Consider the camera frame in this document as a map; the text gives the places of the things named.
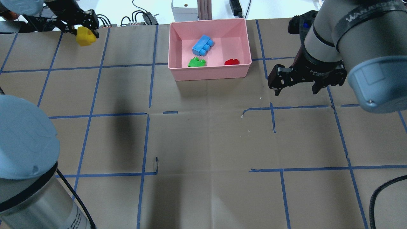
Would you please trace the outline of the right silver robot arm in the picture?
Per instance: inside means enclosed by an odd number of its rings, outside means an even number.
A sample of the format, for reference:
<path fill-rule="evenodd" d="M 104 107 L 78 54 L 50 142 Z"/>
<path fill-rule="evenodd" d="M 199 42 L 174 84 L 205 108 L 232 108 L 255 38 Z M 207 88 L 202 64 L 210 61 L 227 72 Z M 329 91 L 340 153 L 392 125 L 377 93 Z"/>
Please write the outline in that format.
<path fill-rule="evenodd" d="M 406 110 L 406 19 L 401 0 L 326 0 L 319 11 L 292 17 L 287 30 L 301 47 L 290 67 L 274 66 L 268 86 L 278 96 L 313 82 L 317 94 L 348 81 L 363 110 Z"/>

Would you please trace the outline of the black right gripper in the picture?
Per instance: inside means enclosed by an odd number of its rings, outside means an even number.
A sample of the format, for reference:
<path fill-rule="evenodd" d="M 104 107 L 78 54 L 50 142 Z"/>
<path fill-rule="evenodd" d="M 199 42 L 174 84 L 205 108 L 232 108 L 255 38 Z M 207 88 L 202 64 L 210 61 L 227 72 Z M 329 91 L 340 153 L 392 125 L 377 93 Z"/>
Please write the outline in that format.
<path fill-rule="evenodd" d="M 276 64 L 267 81 L 275 96 L 282 89 L 294 85 L 291 73 L 300 77 L 300 82 L 314 82 L 312 93 L 318 94 L 328 85 L 342 86 L 347 77 L 347 71 L 333 42 L 323 38 L 314 26 L 318 11 L 311 10 L 291 18 L 288 33 L 299 35 L 301 47 L 290 68 Z"/>

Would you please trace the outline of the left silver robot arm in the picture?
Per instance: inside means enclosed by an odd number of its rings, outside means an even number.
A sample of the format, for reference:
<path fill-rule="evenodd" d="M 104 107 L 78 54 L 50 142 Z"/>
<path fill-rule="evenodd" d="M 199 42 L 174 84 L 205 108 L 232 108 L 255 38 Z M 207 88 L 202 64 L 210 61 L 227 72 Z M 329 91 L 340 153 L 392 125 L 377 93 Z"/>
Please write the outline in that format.
<path fill-rule="evenodd" d="M 95 229 L 58 169 L 60 142 L 33 103 L 1 92 L 1 221 L 12 229 Z"/>

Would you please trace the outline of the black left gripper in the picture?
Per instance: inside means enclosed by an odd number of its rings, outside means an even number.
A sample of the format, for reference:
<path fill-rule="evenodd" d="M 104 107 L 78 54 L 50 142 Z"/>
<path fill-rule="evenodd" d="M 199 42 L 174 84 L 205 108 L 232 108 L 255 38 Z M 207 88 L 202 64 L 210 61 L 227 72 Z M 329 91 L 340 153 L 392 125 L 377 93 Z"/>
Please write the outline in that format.
<path fill-rule="evenodd" d="M 55 14 L 56 26 L 63 33 L 77 35 L 75 25 L 82 25 L 99 38 L 99 19 L 93 9 L 81 9 L 76 0 L 45 0 L 45 5 Z"/>

